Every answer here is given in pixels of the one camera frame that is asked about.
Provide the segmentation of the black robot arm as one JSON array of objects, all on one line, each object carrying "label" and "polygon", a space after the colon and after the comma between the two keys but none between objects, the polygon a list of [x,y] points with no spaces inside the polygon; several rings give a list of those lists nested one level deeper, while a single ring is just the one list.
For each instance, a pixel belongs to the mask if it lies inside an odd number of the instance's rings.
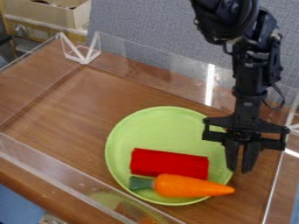
[{"label": "black robot arm", "polygon": [[260,118],[267,89],[280,81],[281,34],[259,0],[189,0],[193,23],[205,40],[232,57],[233,113],[203,120],[201,138],[225,147],[227,167],[249,172],[264,149],[281,151],[289,129]]}]

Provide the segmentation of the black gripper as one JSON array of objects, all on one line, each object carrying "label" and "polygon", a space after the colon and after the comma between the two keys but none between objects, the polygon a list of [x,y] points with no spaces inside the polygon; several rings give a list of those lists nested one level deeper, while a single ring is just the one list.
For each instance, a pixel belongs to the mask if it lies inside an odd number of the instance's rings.
[{"label": "black gripper", "polygon": [[223,117],[203,119],[201,139],[220,142],[225,147],[227,167],[233,172],[239,161],[239,144],[244,144],[241,172],[252,171],[260,148],[281,151],[285,148],[285,126],[260,118],[260,102],[236,102],[235,111]]}]

